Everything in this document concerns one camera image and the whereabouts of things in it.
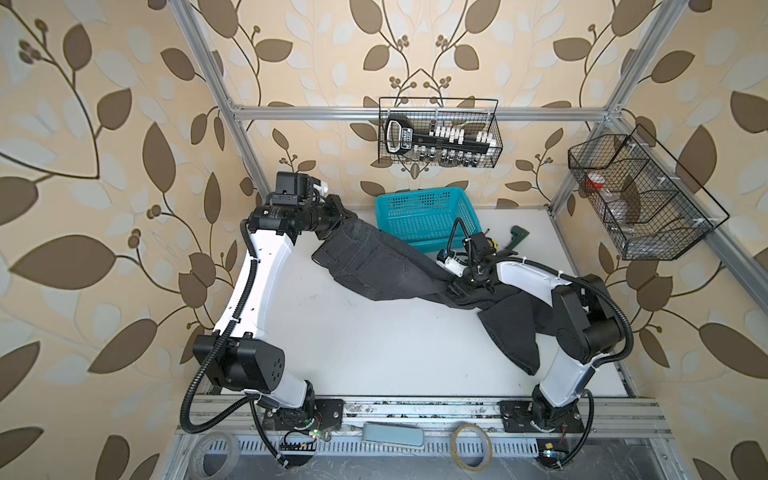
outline black wire basket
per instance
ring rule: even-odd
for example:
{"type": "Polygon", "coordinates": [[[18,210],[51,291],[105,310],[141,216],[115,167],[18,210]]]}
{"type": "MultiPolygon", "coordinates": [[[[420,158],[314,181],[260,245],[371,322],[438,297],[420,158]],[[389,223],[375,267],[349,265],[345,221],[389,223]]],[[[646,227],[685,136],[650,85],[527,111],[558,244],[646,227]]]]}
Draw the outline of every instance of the black wire basket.
{"type": "Polygon", "coordinates": [[[498,100],[381,97],[379,162],[493,168],[502,154],[498,100]]]}
{"type": "Polygon", "coordinates": [[[629,135],[602,135],[571,147],[568,168],[624,260],[675,260],[730,218],[642,125],[629,135]],[[674,173],[657,164],[651,146],[674,159],[674,173]],[[699,207],[701,200],[710,211],[699,207]]]}

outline clear tape roll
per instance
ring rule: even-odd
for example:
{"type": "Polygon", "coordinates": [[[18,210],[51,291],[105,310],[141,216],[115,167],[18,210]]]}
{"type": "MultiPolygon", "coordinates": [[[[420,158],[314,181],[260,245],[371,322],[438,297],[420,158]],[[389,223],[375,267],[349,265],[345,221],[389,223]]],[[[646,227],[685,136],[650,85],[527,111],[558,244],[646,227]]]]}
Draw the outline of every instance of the clear tape roll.
{"type": "Polygon", "coordinates": [[[192,480],[225,480],[230,473],[234,472],[239,461],[240,443],[238,443],[237,437],[227,432],[211,432],[200,439],[192,448],[187,473],[192,480]],[[220,440],[224,440],[227,444],[227,459],[224,460],[224,464],[216,473],[208,475],[203,469],[205,454],[211,445],[220,440]]]}
{"type": "Polygon", "coordinates": [[[491,438],[487,433],[485,433],[485,430],[481,429],[474,423],[465,423],[464,425],[458,427],[453,432],[453,435],[451,435],[451,458],[453,458],[453,461],[456,462],[456,465],[461,467],[462,470],[466,470],[467,472],[482,472],[491,464],[491,460],[493,458],[493,445],[491,445],[491,438]],[[456,451],[456,439],[458,439],[458,434],[461,433],[462,430],[472,430],[478,434],[483,442],[482,461],[474,467],[464,463],[464,461],[458,457],[458,452],[456,451]]]}

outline teal plastic basket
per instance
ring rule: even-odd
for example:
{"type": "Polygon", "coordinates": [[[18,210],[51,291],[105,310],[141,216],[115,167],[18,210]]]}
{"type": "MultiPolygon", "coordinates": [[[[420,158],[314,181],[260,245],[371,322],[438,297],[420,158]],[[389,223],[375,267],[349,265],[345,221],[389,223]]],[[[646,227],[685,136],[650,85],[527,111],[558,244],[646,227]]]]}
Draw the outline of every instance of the teal plastic basket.
{"type": "MultiPolygon", "coordinates": [[[[444,249],[456,217],[461,217],[470,234],[481,231],[475,209],[464,190],[458,187],[417,190],[376,198],[379,229],[404,240],[420,252],[444,249]]],[[[464,233],[457,228],[451,248],[463,250],[464,233]]]]}

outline white tabletop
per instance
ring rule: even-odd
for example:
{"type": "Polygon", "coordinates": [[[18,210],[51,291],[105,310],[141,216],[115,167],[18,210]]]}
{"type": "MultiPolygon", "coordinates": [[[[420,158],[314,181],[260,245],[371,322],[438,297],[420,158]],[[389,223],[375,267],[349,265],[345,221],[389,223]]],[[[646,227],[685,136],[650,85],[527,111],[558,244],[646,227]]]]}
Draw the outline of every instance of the white tabletop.
{"type": "MultiPolygon", "coordinates": [[[[502,247],[509,228],[531,234],[521,255],[572,273],[543,210],[477,210],[502,247]]],[[[358,215],[376,224],[373,210],[358,215]]],[[[457,310],[421,299],[374,302],[334,282],[310,258],[320,245],[302,234],[278,280],[266,341],[286,353],[286,368],[318,395],[529,396],[557,352],[554,337],[538,335],[541,368],[529,376],[490,339],[479,310],[457,310]]],[[[596,396],[626,396],[614,366],[589,383],[596,396]]]]}

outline wallpaper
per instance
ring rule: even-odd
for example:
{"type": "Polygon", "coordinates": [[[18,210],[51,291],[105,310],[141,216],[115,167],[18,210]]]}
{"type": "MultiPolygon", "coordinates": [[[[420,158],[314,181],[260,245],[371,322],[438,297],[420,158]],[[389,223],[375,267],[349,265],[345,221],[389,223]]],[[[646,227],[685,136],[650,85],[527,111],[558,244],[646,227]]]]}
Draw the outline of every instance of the wallpaper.
{"type": "Polygon", "coordinates": [[[495,168],[441,167],[378,158],[378,127],[348,121],[254,121],[248,124],[267,178],[306,172],[328,182],[347,206],[372,206],[384,193],[456,186],[477,207],[549,203],[562,183],[568,147],[587,138],[584,122],[501,122],[504,150],[495,168]]]}
{"type": "MultiPolygon", "coordinates": [[[[731,213],[723,228],[766,266],[768,4],[689,6],[625,114],[679,156],[731,213]]],[[[673,262],[619,260],[584,192],[558,220],[579,273],[602,275],[632,320],[632,378],[659,399],[690,470],[768,478],[768,316],[705,243],[673,262]]]]}
{"type": "Polygon", "coordinates": [[[257,194],[164,2],[0,35],[0,477],[150,478],[257,194]]]}
{"type": "Polygon", "coordinates": [[[654,0],[193,0],[235,103],[364,96],[601,107],[654,0]]]}

